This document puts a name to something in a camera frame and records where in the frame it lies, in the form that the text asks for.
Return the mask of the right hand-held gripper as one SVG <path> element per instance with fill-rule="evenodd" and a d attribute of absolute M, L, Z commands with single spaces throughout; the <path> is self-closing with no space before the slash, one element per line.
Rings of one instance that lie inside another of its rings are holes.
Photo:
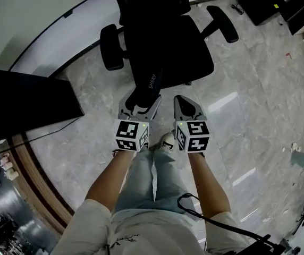
<path fill-rule="evenodd" d="M 201 106 L 192 99 L 176 95 L 173 100 L 175 140 L 185 153 L 202 153 L 207 149 L 210 132 Z"/>

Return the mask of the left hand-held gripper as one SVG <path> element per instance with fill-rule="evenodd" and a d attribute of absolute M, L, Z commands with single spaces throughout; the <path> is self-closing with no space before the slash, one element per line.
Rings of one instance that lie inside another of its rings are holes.
<path fill-rule="evenodd" d="M 135 107 L 134 91 L 127 92 L 119 102 L 117 131 L 115 141 L 117 148 L 125 151 L 140 152 L 149 147 L 150 123 L 155 118 L 162 96 L 158 95 L 153 104 L 144 112 L 133 115 Z"/>

